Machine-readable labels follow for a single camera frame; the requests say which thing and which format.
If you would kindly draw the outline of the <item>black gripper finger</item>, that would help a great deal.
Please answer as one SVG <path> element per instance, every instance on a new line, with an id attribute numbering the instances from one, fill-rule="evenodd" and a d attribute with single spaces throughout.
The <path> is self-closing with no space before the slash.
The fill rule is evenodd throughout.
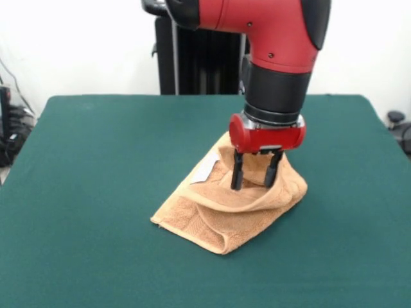
<path id="1" fill-rule="evenodd" d="M 275 182 L 275 178 L 276 178 L 276 174 L 277 174 L 277 170 L 278 170 L 278 165 L 283 157 L 283 153 L 284 151 L 278 150 L 278 151 L 274 151 L 274 154 L 270 160 L 270 163 L 267 167 L 266 170 L 266 174 L 265 174 L 265 180 L 264 180 L 264 186 L 265 187 L 272 187 L 274 182 Z"/>
<path id="2" fill-rule="evenodd" d="M 243 182 L 243 154 L 234 150 L 234 167 L 232 170 L 231 189 L 239 191 Z"/>

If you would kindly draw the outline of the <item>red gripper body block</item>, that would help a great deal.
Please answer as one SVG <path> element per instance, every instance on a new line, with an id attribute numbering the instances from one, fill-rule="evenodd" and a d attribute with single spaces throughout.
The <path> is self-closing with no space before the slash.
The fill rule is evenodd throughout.
<path id="1" fill-rule="evenodd" d="M 270 126 L 250 120 L 245 114 L 232 115 L 229 123 L 231 144 L 238 153 L 259 153 L 298 148 L 306 135 L 302 115 L 291 126 Z"/>

